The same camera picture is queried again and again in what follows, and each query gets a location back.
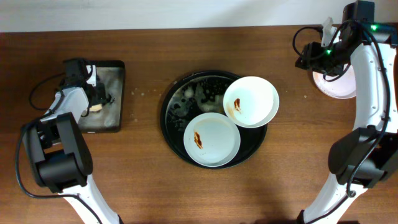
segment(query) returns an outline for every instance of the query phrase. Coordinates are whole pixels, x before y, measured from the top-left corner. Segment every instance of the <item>wooden table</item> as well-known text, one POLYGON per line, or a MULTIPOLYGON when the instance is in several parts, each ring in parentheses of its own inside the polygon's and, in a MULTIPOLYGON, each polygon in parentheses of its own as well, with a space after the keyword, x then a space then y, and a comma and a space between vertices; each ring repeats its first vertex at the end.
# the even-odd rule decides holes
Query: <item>wooden table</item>
MULTIPOLYGON (((94 178, 125 223, 280 223, 295 220, 328 177, 331 145, 354 124, 355 99, 336 100, 294 67, 297 26, 220 29, 108 30, 0 34, 0 223, 81 223, 63 199, 36 200, 18 188, 14 150, 21 125, 41 115, 27 101, 32 87, 63 71, 62 60, 122 60, 126 85, 122 129, 85 134, 94 178), (266 78, 280 108, 261 148, 225 170, 197 168, 177 157, 159 125, 162 96, 182 75, 220 69, 266 78)), ((318 40, 312 31, 297 40, 318 40)), ((35 103, 49 106, 58 80, 44 85, 35 103)), ((26 187, 34 183, 22 151, 26 187)), ((362 195, 342 220, 395 223, 398 175, 362 195)))

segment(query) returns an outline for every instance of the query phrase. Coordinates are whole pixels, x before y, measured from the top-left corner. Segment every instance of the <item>black round tray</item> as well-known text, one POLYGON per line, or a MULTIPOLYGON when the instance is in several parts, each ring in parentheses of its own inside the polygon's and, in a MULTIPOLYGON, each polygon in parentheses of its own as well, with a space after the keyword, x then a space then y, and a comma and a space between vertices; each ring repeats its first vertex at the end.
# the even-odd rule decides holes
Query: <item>black round tray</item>
POLYGON ((260 147, 267 133, 267 125, 260 128, 237 126, 241 135, 239 151, 229 163, 219 167, 205 167, 196 163, 184 147, 184 131, 193 118, 206 112, 225 115, 222 96, 229 85, 239 78, 233 73, 218 70, 197 72, 177 82, 167 93, 160 112, 160 126, 165 140, 181 159, 206 169, 223 169, 240 164, 260 147))

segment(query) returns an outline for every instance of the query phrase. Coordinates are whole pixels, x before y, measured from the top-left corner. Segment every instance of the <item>white backdrop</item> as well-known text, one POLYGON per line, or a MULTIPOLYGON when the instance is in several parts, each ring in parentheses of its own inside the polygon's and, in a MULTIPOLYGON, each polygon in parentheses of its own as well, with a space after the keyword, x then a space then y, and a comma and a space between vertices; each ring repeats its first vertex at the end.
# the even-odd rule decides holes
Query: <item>white backdrop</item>
MULTIPOLYGON (((354 0, 0 0, 0 31, 163 29, 341 22, 354 0)), ((398 22, 397 0, 376 1, 378 22, 398 22)))

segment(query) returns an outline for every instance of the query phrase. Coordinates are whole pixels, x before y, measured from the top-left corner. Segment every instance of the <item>sauce stain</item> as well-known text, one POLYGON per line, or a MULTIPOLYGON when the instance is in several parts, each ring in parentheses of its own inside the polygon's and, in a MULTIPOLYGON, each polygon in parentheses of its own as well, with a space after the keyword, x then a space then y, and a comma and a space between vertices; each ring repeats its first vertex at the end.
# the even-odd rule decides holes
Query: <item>sauce stain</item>
POLYGON ((239 112, 240 114, 242 114, 242 110, 241 110, 241 99, 236 99, 234 102, 235 105, 235 109, 237 112, 239 112))
POLYGON ((195 132, 195 143, 199 147, 199 149, 203 149, 203 146, 201 145, 201 140, 200 140, 200 135, 195 132))

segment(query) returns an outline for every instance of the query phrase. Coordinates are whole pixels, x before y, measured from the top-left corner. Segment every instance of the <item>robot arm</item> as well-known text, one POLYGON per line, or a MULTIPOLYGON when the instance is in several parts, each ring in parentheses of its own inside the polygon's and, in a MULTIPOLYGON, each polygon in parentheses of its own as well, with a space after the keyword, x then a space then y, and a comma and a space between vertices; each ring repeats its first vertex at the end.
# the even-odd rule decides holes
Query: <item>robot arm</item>
MULTIPOLYGON (((357 1, 346 6, 343 21, 348 19, 362 21, 374 31, 387 69, 390 89, 391 106, 387 119, 384 117, 388 92, 382 77, 382 66, 377 57, 375 43, 367 41, 364 34, 355 27, 348 25, 342 29, 341 40, 335 42, 331 51, 324 56, 315 60, 300 57, 296 62, 296 67, 330 76, 342 75, 343 65, 350 62, 356 75, 357 92, 353 132, 332 146, 329 154, 329 178, 311 206, 302 210, 297 218, 298 223, 337 223, 356 198, 368 188, 374 187, 380 180, 388 179, 397 169, 398 114, 393 77, 397 36, 393 27, 374 25, 372 12, 374 12, 373 2, 357 1), (379 143, 380 148, 372 152, 359 167, 351 184, 351 190, 355 191, 355 195, 349 197, 346 193, 347 182, 355 166, 375 141, 375 136, 380 133, 384 122, 388 122, 388 125, 386 134, 379 143)), ((304 55, 309 57, 319 55, 325 51, 323 47, 331 41, 330 37, 324 36, 322 44, 308 44, 303 51, 304 55)))
POLYGON ((87 83, 90 74, 92 77, 96 71, 91 66, 87 72, 85 61, 64 62, 66 79, 49 109, 53 113, 28 130, 24 145, 39 186, 48 187, 59 195, 77 195, 92 209, 88 210, 75 198, 64 198, 85 223, 99 223, 98 219, 101 223, 123 223, 105 202, 93 180, 91 154, 77 125, 84 110, 107 102, 102 83, 96 79, 93 84, 87 83), (46 153, 46 149, 60 143, 63 149, 46 153))

